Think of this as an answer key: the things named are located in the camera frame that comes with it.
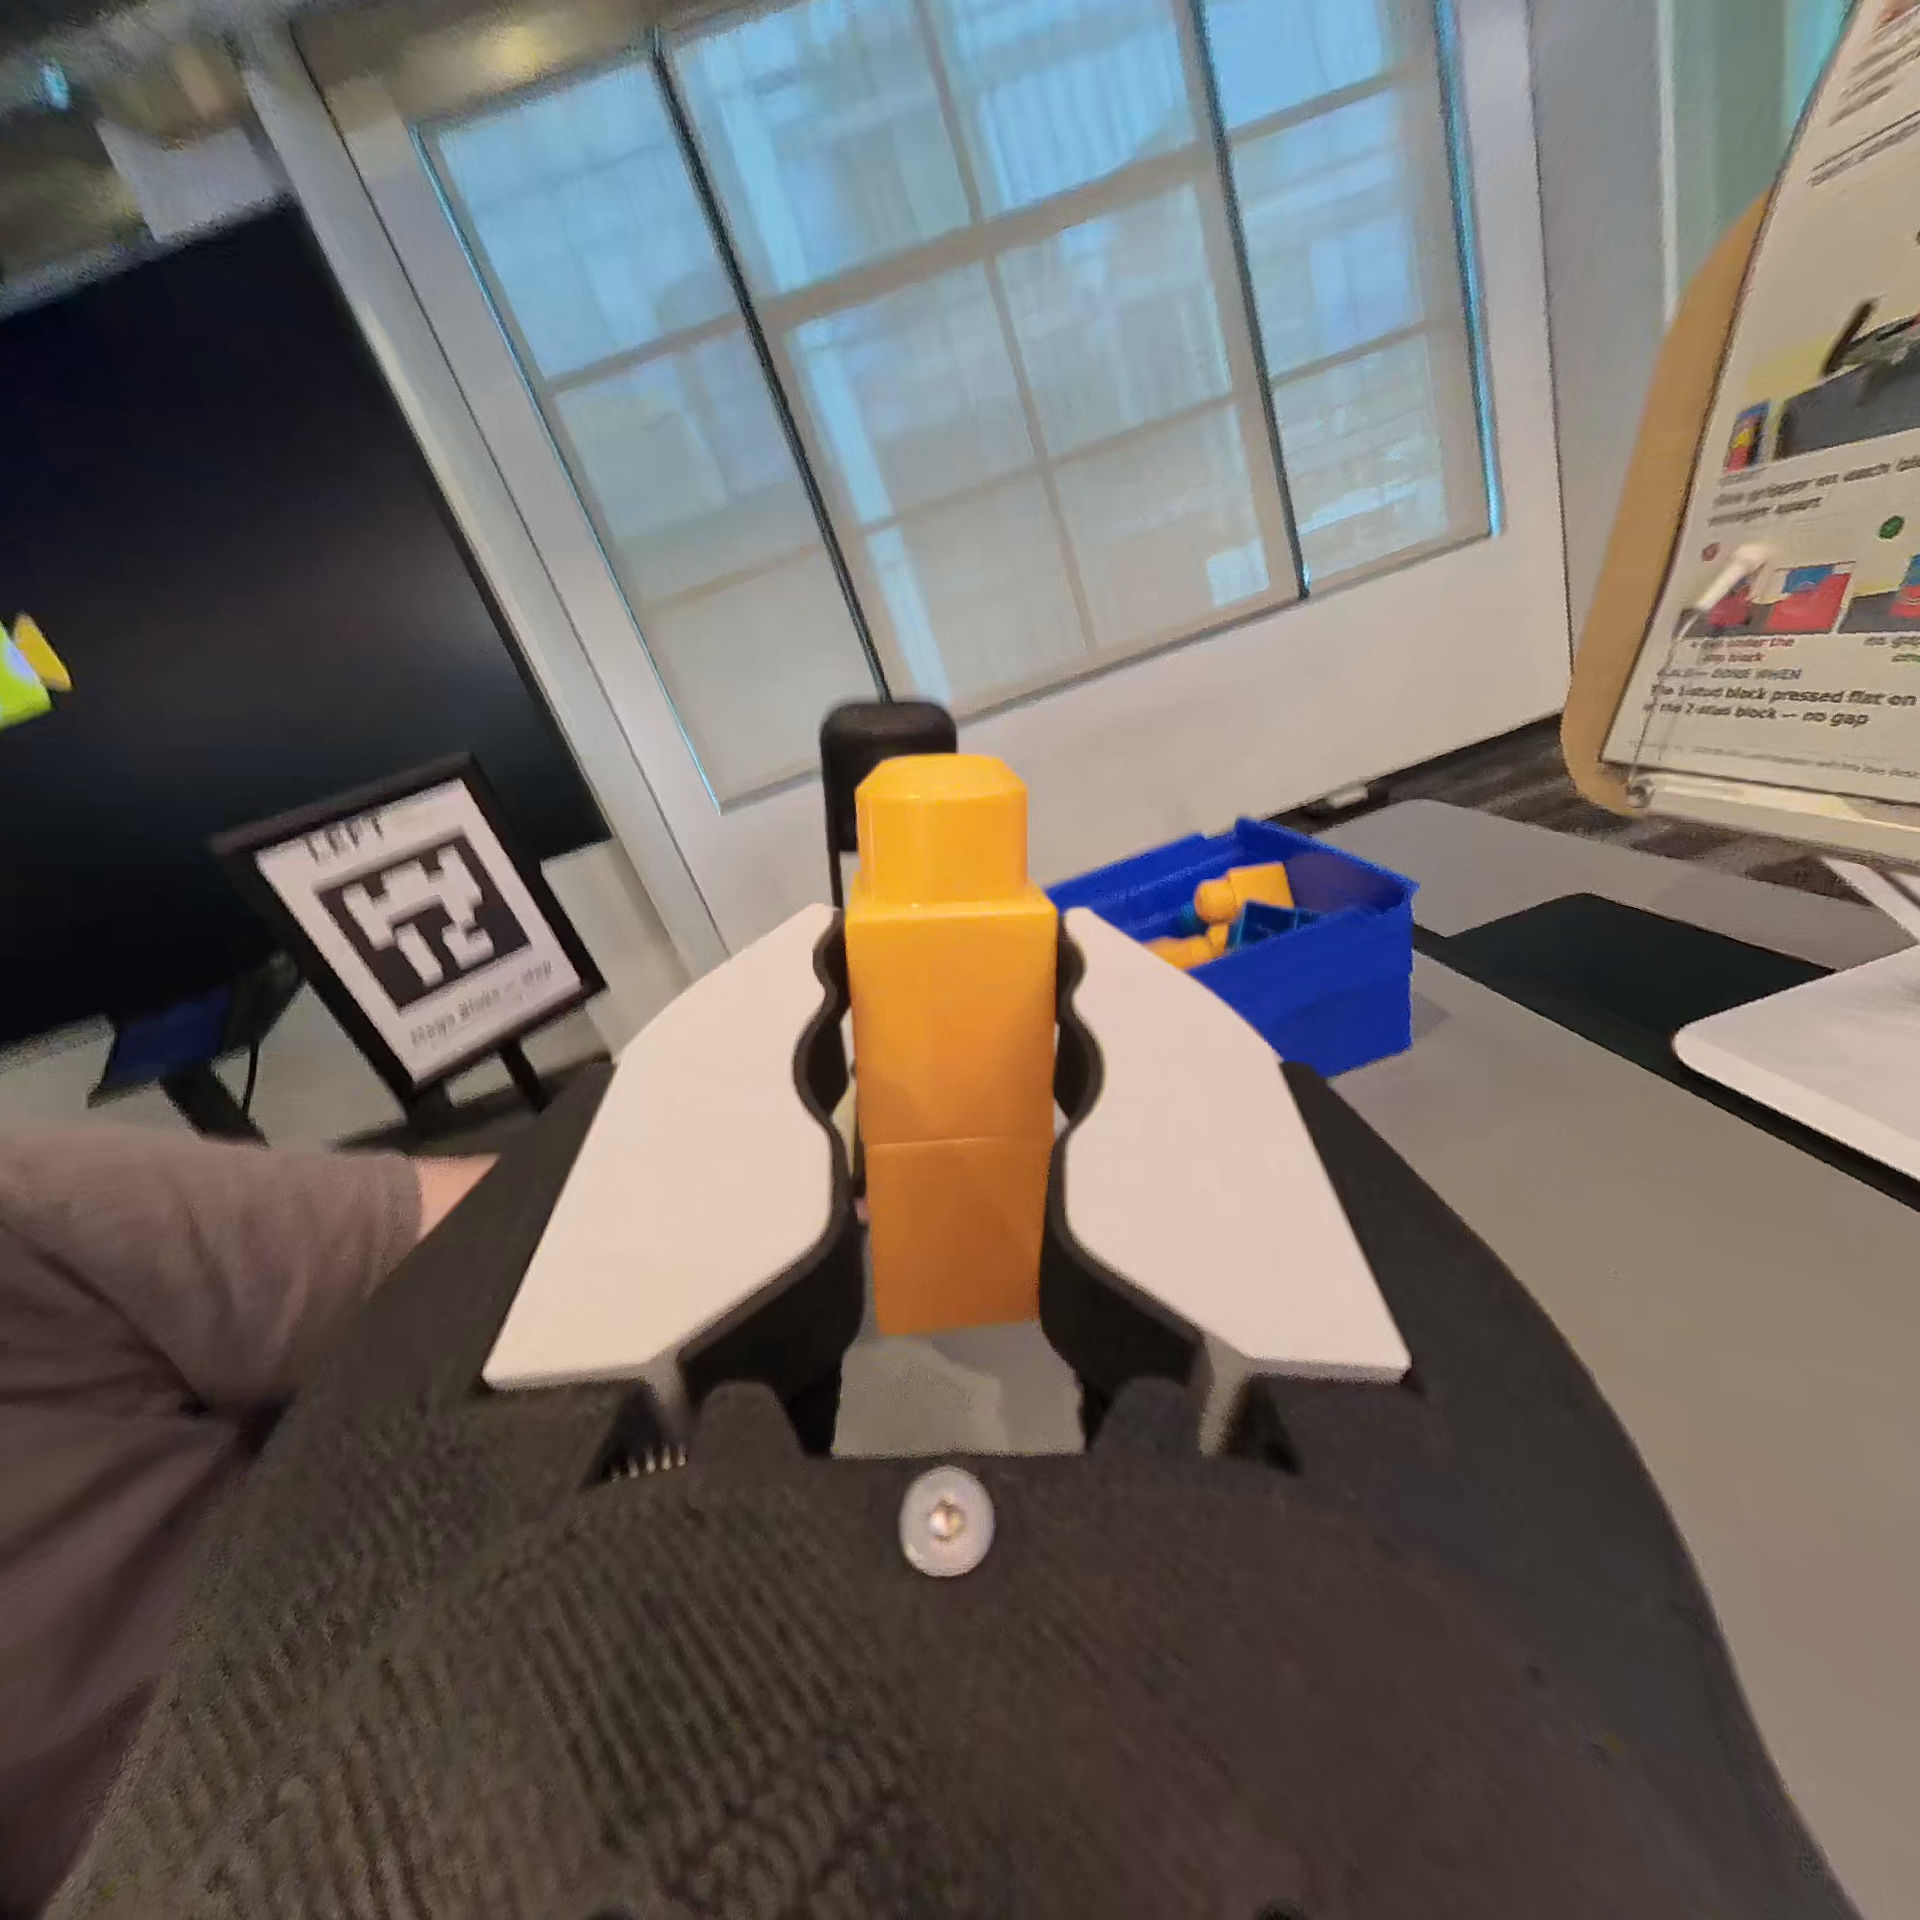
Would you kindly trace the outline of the printed instruction sheet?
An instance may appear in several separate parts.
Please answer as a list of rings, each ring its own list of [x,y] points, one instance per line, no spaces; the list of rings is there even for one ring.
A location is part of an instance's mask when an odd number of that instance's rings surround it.
[[[1664,586],[1601,752],[1915,805],[1915,5],[1855,5],[1767,192]]]

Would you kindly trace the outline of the black and white marker sign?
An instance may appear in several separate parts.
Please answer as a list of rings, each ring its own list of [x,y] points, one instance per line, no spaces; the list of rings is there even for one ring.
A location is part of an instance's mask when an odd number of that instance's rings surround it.
[[[524,1045],[609,982],[479,757],[220,831],[209,852],[409,1119],[438,1123],[482,1063],[547,1108]]]

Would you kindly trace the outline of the small blue box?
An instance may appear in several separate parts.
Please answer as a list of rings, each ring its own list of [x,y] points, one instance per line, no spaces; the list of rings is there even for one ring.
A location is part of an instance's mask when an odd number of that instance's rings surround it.
[[[225,982],[112,1022],[105,1066],[87,1092],[87,1107],[100,1108],[143,1090],[163,1092],[182,1110],[183,1101],[203,1100],[218,1078],[218,1063],[246,1046],[233,1039],[239,999],[239,988]]]

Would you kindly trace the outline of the blue plastic bin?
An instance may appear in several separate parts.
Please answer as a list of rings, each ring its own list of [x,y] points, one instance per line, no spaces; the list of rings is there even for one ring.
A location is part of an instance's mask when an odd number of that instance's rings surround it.
[[[1338,1076],[1411,1045],[1412,904],[1417,883],[1290,827],[1242,819],[1219,834],[1130,854],[1048,888],[1145,949],[1171,931],[1200,879],[1288,861],[1303,931],[1227,952],[1188,975],[1224,999],[1288,1063]]]

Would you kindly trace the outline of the pile of colourful building blocks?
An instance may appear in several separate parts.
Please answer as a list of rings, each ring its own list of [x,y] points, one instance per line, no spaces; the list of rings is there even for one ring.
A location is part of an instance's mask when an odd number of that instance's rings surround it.
[[[1227,952],[1274,942],[1316,923],[1302,904],[1282,859],[1235,866],[1194,886],[1171,931],[1143,940],[1163,962],[1195,972]]]

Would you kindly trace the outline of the large paned window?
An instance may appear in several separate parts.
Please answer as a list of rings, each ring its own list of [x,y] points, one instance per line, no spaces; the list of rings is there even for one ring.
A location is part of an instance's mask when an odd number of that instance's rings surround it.
[[[1487,536],[1436,5],[816,2],[412,134],[723,807]]]

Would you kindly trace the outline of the person's brown shirt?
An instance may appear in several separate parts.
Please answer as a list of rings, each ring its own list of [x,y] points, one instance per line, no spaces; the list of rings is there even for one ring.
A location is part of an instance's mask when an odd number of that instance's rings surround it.
[[[4,1915],[90,1836],[203,1523],[414,1248],[398,1155],[4,1132]]]

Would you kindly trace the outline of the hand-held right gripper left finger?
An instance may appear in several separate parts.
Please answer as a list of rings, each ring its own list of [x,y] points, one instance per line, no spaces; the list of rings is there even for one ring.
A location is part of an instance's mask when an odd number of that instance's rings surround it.
[[[842,914],[804,904],[623,1048],[482,1386],[634,1386],[680,1443],[756,1382],[827,1446],[867,1312]]]

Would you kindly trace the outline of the yellow one-stud building block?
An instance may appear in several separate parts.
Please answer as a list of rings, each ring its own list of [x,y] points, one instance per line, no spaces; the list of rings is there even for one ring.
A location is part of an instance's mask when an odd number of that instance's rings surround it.
[[[998,757],[899,757],[856,790],[843,916],[868,1147],[1051,1135],[1062,922]]]

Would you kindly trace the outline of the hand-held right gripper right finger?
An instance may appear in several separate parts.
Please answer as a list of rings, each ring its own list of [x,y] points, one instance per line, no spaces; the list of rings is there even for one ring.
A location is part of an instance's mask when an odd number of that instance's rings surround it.
[[[1043,1330],[1086,1394],[1186,1392],[1225,1448],[1259,1381],[1401,1386],[1411,1351],[1282,1060],[1088,907],[1063,914]]]

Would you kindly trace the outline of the neon yellow tag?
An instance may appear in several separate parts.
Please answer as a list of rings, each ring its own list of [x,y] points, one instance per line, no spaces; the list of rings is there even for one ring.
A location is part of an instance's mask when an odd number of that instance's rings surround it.
[[[68,667],[33,614],[2,623],[2,732],[51,714],[71,688]]]

